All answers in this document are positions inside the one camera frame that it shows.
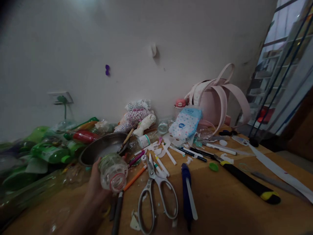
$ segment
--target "diaper package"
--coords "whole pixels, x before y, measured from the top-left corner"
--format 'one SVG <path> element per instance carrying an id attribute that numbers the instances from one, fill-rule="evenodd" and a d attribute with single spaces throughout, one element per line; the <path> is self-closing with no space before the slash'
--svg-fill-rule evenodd
<path id="1" fill-rule="evenodd" d="M 193 137 L 197 131 L 197 126 L 202 118 L 202 111 L 198 106 L 186 106 L 177 116 L 176 121 L 169 128 L 171 135 L 186 142 Z"/>

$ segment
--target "pink bag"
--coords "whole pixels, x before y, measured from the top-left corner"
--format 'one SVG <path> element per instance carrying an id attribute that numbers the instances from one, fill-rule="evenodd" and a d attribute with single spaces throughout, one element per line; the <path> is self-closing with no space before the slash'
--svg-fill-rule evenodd
<path id="1" fill-rule="evenodd" d="M 231 66 L 231 74 L 227 80 L 221 78 L 229 66 Z M 225 122 L 229 92 L 233 93 L 241 106 L 243 112 L 242 125 L 247 124 L 251 119 L 250 106 L 245 95 L 238 87 L 229 83 L 234 69 L 234 64 L 227 64 L 217 79 L 205 80 L 195 84 L 191 91 L 185 96 L 186 103 L 202 108 L 203 120 L 201 120 L 199 124 L 212 127 L 218 126 L 214 134 Z"/>

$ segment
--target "bottle label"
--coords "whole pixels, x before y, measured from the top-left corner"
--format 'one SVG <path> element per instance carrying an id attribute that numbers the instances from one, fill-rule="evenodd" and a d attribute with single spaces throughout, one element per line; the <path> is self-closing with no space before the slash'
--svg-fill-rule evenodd
<path id="1" fill-rule="evenodd" d="M 67 143 L 67 147 L 68 147 L 69 149 L 74 148 L 75 145 L 76 145 L 76 142 L 75 142 L 74 140 L 71 140 L 71 141 L 69 141 L 69 142 Z"/>
<path id="2" fill-rule="evenodd" d="M 149 137 L 147 135 L 143 135 L 143 136 L 139 137 L 138 140 L 139 140 L 140 147 L 142 149 L 151 144 Z"/>
<path id="3" fill-rule="evenodd" d="M 48 149 L 43 150 L 41 153 L 42 159 L 48 162 L 51 155 L 53 155 L 53 153 L 56 152 L 57 150 L 58 150 L 57 147 L 50 147 Z"/>

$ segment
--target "metal bowl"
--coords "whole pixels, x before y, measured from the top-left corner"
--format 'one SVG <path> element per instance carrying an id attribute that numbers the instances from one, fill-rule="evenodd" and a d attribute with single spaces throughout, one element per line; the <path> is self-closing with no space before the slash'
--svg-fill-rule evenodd
<path id="1" fill-rule="evenodd" d="M 114 132 L 107 134 L 100 139 L 92 142 L 79 156 L 78 161 L 86 166 L 92 166 L 99 157 L 104 157 L 105 155 L 117 152 L 124 140 L 126 139 L 127 134 L 124 132 Z M 124 148 L 118 152 L 121 155 L 127 148 L 129 140 L 124 145 Z"/>

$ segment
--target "electrical outlet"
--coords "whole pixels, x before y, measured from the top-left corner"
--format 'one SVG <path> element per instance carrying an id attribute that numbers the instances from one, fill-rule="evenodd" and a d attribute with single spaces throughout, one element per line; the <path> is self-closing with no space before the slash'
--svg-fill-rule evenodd
<path id="1" fill-rule="evenodd" d="M 64 96 L 67 99 L 67 103 L 73 103 L 71 95 L 67 92 L 48 92 L 53 104 L 62 104 L 58 101 L 58 96 Z"/>

